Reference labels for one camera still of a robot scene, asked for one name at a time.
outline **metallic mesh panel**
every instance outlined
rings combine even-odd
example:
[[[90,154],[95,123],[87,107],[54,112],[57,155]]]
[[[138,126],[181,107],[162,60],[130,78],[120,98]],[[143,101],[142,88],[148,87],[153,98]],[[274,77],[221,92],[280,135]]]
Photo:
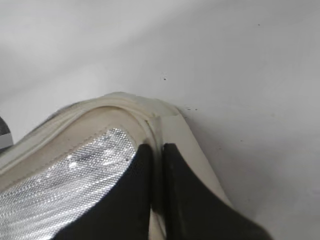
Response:
[[[0,192],[0,240],[49,240],[117,183],[136,151],[113,128],[43,172]]]

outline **rubber sole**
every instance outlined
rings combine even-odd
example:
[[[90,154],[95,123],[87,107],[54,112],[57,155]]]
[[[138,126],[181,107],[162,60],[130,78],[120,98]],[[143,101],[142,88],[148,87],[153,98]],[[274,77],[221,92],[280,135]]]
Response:
[[[8,179],[14,178],[16,173],[31,168],[30,165],[32,164],[23,164],[28,158],[30,159],[31,156],[41,152],[41,150],[43,151],[49,144],[52,145],[66,131],[70,131],[70,128],[77,121],[83,118],[94,119],[94,116],[90,116],[90,113],[98,109],[100,111],[95,114],[103,115],[102,121],[105,119],[106,122],[102,124],[105,124],[106,128],[107,126],[110,127],[112,122],[117,123],[121,119],[121,126],[132,136],[132,140],[137,145],[148,143],[151,146],[155,160],[154,198],[159,199],[158,202],[155,201],[153,206],[156,212],[160,213],[162,211],[160,200],[162,198],[161,153],[165,143],[176,144],[186,163],[203,184],[226,204],[231,205],[207,158],[178,109],[161,100],[122,92],[79,102],[60,110],[9,149],[0,158],[0,181],[2,183],[8,182],[6,186],[0,186],[1,189],[9,186],[11,182]],[[78,133],[81,129],[85,131],[85,127],[84,125],[82,128],[78,128],[76,132]],[[151,213],[150,228],[152,229],[150,231],[152,233],[151,239],[164,239],[164,223],[159,214]]]

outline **shoe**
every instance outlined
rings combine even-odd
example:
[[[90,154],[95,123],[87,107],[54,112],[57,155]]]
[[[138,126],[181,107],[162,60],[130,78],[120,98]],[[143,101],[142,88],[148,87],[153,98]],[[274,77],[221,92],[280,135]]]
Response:
[[[46,240],[116,185],[142,144],[153,154],[150,239],[164,239],[161,154],[175,143],[201,182],[231,206],[180,112],[126,93],[68,106],[0,156],[0,240]]]

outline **white wall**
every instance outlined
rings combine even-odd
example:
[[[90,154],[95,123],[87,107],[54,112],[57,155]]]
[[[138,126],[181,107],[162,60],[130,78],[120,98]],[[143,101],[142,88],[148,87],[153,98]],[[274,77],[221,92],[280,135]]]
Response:
[[[124,91],[187,117],[235,207],[320,238],[320,1],[0,0],[0,115],[15,141]]]

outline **white surface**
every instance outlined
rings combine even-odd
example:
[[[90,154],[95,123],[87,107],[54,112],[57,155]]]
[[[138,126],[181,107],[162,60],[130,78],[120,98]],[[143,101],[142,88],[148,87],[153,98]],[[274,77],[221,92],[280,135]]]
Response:
[[[0,115],[18,141],[79,100],[168,101],[238,210],[318,240],[319,23],[318,0],[0,0]]]

